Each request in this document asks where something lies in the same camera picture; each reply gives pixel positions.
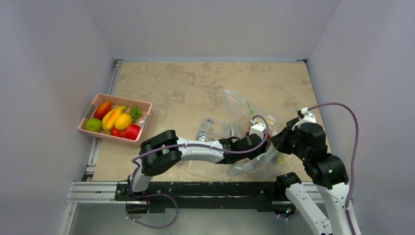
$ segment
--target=white wall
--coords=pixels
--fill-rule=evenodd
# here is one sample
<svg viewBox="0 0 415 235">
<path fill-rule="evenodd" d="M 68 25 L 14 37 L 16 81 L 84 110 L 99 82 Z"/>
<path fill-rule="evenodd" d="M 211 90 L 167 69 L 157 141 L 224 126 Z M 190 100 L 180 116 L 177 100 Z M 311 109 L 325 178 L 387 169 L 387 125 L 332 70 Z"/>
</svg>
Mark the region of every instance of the white wall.
<svg viewBox="0 0 415 235">
<path fill-rule="evenodd" d="M 413 234 L 415 1 L 343 0 L 307 65 L 319 103 L 357 115 L 355 208 L 364 234 Z M 330 145 L 350 163 L 347 111 L 322 108 Z"/>
<path fill-rule="evenodd" d="M 340 0 L 85 0 L 114 58 L 296 60 Z"/>
<path fill-rule="evenodd" d="M 0 1 L 0 228 L 55 235 L 91 138 L 77 124 L 112 58 L 82 0 Z"/>
</svg>

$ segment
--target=beige table surface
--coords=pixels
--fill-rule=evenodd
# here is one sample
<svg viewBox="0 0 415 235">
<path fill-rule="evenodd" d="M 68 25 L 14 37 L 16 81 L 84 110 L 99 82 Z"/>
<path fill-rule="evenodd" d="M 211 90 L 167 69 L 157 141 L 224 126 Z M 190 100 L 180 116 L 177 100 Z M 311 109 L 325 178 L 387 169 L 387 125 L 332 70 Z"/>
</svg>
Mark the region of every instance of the beige table surface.
<svg viewBox="0 0 415 235">
<path fill-rule="evenodd" d="M 115 95 L 153 104 L 147 138 L 173 129 L 178 136 L 193 140 L 203 118 L 229 121 L 223 89 L 239 91 L 256 106 L 275 114 L 280 128 L 296 117 L 298 109 L 317 104 L 304 63 L 123 63 Z M 313 110 L 313 114 L 323 125 L 320 112 Z M 138 152 L 139 147 L 103 140 L 93 180 L 127 179 L 135 168 L 131 159 Z M 206 164 L 220 173 L 228 167 Z M 177 164 L 153 181 L 212 181 L 185 171 L 185 167 Z M 302 162 L 286 156 L 284 173 L 292 171 L 310 181 Z M 231 181 L 252 179 L 244 175 Z"/>
</svg>

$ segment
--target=red tomato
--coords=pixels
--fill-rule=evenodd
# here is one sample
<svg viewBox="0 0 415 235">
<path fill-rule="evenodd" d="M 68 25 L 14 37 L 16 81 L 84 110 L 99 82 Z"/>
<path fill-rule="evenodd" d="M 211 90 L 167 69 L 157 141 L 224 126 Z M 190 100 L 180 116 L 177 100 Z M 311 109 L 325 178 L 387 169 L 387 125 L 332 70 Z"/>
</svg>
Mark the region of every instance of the red tomato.
<svg viewBox="0 0 415 235">
<path fill-rule="evenodd" d="M 110 100 L 105 101 L 104 103 L 102 103 L 99 108 L 96 110 L 95 112 L 95 116 L 94 118 L 102 120 L 104 118 L 104 116 L 111 111 L 111 107 L 112 107 L 112 103 Z"/>
<path fill-rule="evenodd" d="M 127 127 L 126 133 L 125 133 L 125 138 L 129 139 L 129 140 L 136 140 L 138 134 L 140 133 L 141 127 L 137 126 L 137 125 L 129 125 Z"/>
<path fill-rule="evenodd" d="M 116 137 L 125 138 L 126 131 L 119 131 L 115 127 L 111 129 L 111 135 Z"/>
</svg>

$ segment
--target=clear plastic bag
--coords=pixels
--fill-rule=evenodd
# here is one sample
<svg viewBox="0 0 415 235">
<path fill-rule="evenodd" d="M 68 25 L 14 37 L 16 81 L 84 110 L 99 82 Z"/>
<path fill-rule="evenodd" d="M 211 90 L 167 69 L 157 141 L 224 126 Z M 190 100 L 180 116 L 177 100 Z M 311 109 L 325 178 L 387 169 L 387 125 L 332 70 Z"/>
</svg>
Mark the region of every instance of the clear plastic bag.
<svg viewBox="0 0 415 235">
<path fill-rule="evenodd" d="M 247 97 L 239 92 L 223 90 L 223 97 L 225 108 L 231 121 L 232 136 L 239 138 L 245 137 L 251 126 L 250 120 L 254 115 L 261 115 L 267 120 L 271 136 L 277 134 L 277 119 L 274 114 L 255 106 Z M 257 118 L 257 122 L 263 123 L 260 118 Z"/>
<path fill-rule="evenodd" d="M 281 175 L 284 165 L 278 164 L 278 158 L 283 157 L 271 144 L 268 150 L 256 158 L 246 162 L 240 160 L 232 164 L 226 171 L 229 176 L 249 174 L 254 180 L 268 180 L 275 175 Z"/>
<path fill-rule="evenodd" d="M 232 136 L 245 137 L 251 126 L 250 120 L 254 115 L 261 115 L 267 120 L 271 136 L 277 134 L 275 115 L 258 108 L 239 92 L 223 90 L 223 93 L 225 107 L 231 121 Z M 263 120 L 258 118 L 257 122 L 263 123 Z M 271 144 L 265 153 L 256 158 L 250 161 L 241 160 L 232 164 L 226 173 L 229 176 L 250 174 L 255 180 L 267 180 L 274 175 L 282 174 L 284 170 L 283 162 L 284 155 Z"/>
</svg>

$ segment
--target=bunch of grapes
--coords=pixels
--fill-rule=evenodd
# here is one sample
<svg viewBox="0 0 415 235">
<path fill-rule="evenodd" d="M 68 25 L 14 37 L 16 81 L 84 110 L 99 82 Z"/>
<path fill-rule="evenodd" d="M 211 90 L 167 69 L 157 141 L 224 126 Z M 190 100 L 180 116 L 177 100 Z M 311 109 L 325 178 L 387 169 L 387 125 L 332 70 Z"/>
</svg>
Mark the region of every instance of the bunch of grapes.
<svg viewBox="0 0 415 235">
<path fill-rule="evenodd" d="M 133 123 L 137 121 L 137 119 L 139 119 L 142 116 L 142 112 L 141 109 L 139 107 L 137 107 L 136 105 L 134 105 L 129 114 L 131 115 L 131 117 L 133 118 Z"/>
</svg>

